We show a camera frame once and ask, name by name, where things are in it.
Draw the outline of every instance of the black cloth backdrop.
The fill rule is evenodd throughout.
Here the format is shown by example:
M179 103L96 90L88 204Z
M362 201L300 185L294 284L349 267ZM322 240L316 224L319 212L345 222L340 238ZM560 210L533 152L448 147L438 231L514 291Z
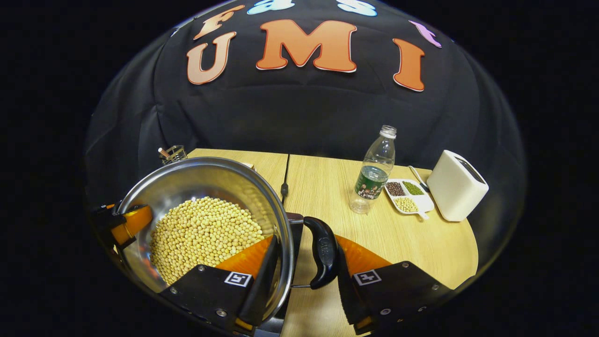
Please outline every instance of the black cloth backdrop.
M340 10L336 2L302 1L292 8L248 15L254 1L235 1L165 32L115 77L95 110L85 143L87 199L112 203L161 166L157 148L184 145L361 160L381 125L398 128L396 165L432 169L444 149L472 163L489 192L468 217L479 247L479 273L507 243L522 210L526 168L522 141L500 88L483 67L435 27L383 3L376 17ZM246 7L194 41L203 21ZM294 20L306 33L326 20L358 27L351 37L354 73L318 70L289 60L261 71L266 33L260 25ZM408 20L441 43L427 42ZM235 31L228 63L213 82L191 84L187 52L208 43L202 68L213 65L212 41ZM397 85L400 56L393 38L412 43L422 58L423 92Z

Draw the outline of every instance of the bottle label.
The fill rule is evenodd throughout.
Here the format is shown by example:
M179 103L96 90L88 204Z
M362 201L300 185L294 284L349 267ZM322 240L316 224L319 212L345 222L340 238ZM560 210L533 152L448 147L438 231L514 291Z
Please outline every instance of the bottle label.
M370 180L360 172L354 190L362 198L372 200L379 197L380 193L383 191L383 187L385 187L385 182Z

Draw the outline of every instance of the black background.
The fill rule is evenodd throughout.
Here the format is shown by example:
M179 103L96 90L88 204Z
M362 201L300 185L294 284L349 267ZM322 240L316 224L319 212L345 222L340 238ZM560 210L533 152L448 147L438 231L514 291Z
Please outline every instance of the black background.
M7 212L14 220L5 235L5 278L14 283L5 289L5 322L12 322L5 324L15 335L211 335L159 306L103 255L81 209L80 158L89 116L114 75L152 39L211 4L54 2L2 11L8 166L18 168L8 175L16 188L7 207L15 211ZM598 8L590 4L396 4L452 37L495 77L522 128L530 170L527 208L505 251L406 335L592 333L597 254L584 196L595 150Z

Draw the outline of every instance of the orange letter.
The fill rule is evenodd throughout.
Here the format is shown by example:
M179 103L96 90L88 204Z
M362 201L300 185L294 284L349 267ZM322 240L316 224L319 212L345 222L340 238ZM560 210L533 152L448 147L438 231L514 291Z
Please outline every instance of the orange letter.
M420 57L422 49L412 43L394 38L393 42L400 48L400 70L393 75L395 83L414 91L423 91L424 83L420 80Z
M187 52L187 79L193 84L204 84L213 81L225 70L226 60L229 56L229 42L236 32L223 34L212 41L216 45L214 65L208 70L202 70L202 52L208 46L202 43Z
M283 46L295 65L303 67L320 46L320 56L314 60L318 69L352 73L357 66L352 62L350 39L356 26L341 21L324 21L310 34L293 20L276 20L260 26L266 31L264 57L256 63L260 70L281 69L287 60L281 56Z
M222 26L219 22L225 22L225 21L229 20L233 16L234 11L238 11L238 10L242 9L243 7L245 7L245 5L239 5L237 7L234 7L228 11L224 11L224 12L222 12L218 15L215 15L215 16L209 18L208 20L204 21L204 26L202 27L202 30L193 39L197 40L197 39L203 37L204 35L217 30L220 26Z

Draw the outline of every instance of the metal pen holder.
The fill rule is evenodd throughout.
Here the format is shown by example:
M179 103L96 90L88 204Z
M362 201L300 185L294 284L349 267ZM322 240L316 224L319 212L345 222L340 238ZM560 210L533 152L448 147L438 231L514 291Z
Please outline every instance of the metal pen holder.
M187 159L187 154L185 153L183 145L175 145L166 151L160 148L158 149L158 152L160 153L159 157L162 159L163 166Z

